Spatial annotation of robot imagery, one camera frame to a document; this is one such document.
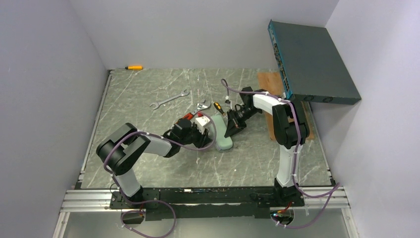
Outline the mint green zipper case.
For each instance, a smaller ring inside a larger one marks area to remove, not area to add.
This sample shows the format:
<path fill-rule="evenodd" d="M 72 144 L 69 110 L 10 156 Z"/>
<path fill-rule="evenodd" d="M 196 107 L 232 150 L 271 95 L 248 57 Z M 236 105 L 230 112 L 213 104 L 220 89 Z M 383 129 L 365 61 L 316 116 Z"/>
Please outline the mint green zipper case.
<path fill-rule="evenodd" d="M 226 151 L 233 147 L 233 141 L 231 137 L 224 137 L 227 127 L 224 119 L 221 115 L 211 116 L 215 127 L 210 125 L 210 134 L 212 137 L 215 136 L 215 146 L 218 151 Z"/>

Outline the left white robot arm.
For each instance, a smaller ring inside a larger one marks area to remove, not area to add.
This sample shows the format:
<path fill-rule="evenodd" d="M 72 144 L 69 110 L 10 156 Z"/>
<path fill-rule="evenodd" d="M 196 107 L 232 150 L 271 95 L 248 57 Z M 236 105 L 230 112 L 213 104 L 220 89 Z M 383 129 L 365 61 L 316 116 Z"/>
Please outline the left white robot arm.
<path fill-rule="evenodd" d="M 193 145 L 192 150 L 206 150 L 215 139 L 209 130 L 189 119 L 179 119 L 163 135 L 139 131 L 133 124 L 125 123 L 103 140 L 96 148 L 104 169 L 128 201 L 138 204 L 144 201 L 144 189 L 133 170 L 142 154 L 155 154 L 170 158 L 180 149 Z"/>

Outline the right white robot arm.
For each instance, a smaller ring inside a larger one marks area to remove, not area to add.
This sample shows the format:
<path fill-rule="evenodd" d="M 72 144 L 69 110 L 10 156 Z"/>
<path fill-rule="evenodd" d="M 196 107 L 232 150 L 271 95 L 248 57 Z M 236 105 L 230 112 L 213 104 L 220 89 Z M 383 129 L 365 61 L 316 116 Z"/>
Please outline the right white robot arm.
<path fill-rule="evenodd" d="M 303 109 L 263 89 L 253 91 L 251 87 L 246 87 L 240 91 L 240 96 L 243 103 L 226 113 L 227 129 L 224 136 L 231 137 L 244 130 L 246 120 L 256 113 L 272 115 L 274 137 L 280 145 L 279 170 L 273 193 L 282 200 L 300 196 L 296 169 L 300 151 L 310 132 Z"/>

